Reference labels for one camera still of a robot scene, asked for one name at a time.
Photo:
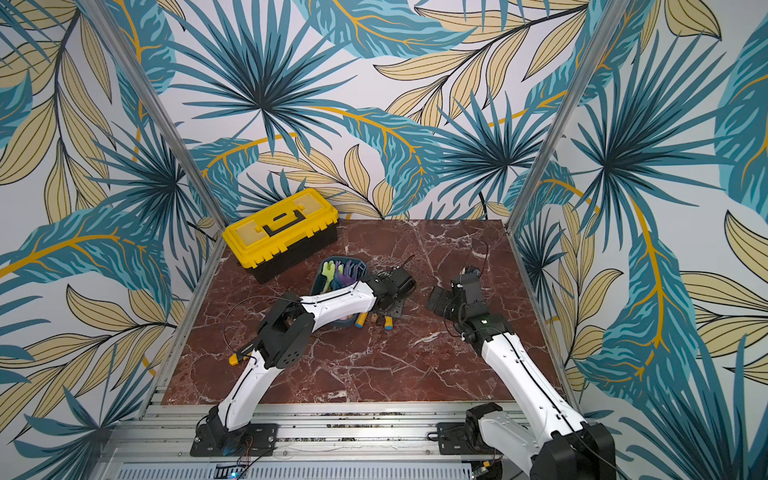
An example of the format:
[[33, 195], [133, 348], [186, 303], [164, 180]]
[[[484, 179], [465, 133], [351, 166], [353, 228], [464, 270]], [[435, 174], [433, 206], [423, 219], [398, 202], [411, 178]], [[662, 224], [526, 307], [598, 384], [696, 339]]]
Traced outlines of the purple rake pink handle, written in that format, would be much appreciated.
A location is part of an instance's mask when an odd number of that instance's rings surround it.
[[353, 285], [358, 281], [358, 269], [356, 265], [340, 265], [331, 283], [332, 290], [339, 290]]

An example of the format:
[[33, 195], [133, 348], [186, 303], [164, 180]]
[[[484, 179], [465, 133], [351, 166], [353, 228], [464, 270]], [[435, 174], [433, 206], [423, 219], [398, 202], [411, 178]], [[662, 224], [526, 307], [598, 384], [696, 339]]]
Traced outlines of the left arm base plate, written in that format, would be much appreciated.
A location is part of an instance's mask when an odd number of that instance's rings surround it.
[[275, 449], [278, 425], [248, 424], [232, 432], [203, 423], [196, 427], [192, 457], [240, 457], [271, 455]]

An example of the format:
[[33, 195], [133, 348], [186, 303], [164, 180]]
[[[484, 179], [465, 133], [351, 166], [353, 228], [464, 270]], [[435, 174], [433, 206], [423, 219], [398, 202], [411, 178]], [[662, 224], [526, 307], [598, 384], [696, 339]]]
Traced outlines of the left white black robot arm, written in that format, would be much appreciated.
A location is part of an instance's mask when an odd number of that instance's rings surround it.
[[204, 433], [218, 444], [244, 432], [256, 406], [279, 373], [303, 355], [318, 329], [360, 314], [384, 314], [415, 290], [416, 281], [398, 267], [313, 296], [286, 293], [264, 317], [256, 337], [230, 357], [245, 368], [228, 395], [205, 418]]

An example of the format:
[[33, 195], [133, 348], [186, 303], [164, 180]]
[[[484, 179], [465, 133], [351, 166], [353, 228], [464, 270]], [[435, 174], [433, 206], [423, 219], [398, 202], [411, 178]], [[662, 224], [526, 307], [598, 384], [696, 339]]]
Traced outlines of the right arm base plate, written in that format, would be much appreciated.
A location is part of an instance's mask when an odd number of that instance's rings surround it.
[[460, 422], [440, 422], [436, 438], [441, 455], [508, 455], [523, 448], [520, 438], [497, 422], [468, 426]]

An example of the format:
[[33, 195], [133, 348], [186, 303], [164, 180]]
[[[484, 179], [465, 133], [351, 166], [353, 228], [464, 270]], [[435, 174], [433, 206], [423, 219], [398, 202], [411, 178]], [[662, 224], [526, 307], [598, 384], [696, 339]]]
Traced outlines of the green rake wooden handle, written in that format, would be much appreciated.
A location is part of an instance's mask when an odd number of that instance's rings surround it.
[[334, 280], [336, 272], [334, 261], [325, 261], [322, 266], [321, 275], [324, 278], [322, 293], [329, 292], [331, 289], [331, 283]]

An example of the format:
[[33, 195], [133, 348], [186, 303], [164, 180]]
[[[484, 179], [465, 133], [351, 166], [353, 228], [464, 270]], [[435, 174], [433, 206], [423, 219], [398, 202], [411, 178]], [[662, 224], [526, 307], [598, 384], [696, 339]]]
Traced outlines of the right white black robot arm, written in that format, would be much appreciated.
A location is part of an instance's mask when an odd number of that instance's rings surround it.
[[438, 425], [441, 454], [499, 454], [531, 479], [617, 478], [612, 434], [588, 422], [550, 384], [508, 322], [491, 312], [477, 273], [454, 277], [449, 289], [434, 287], [426, 307], [454, 325], [527, 420], [512, 420], [493, 402], [472, 407], [463, 422]]

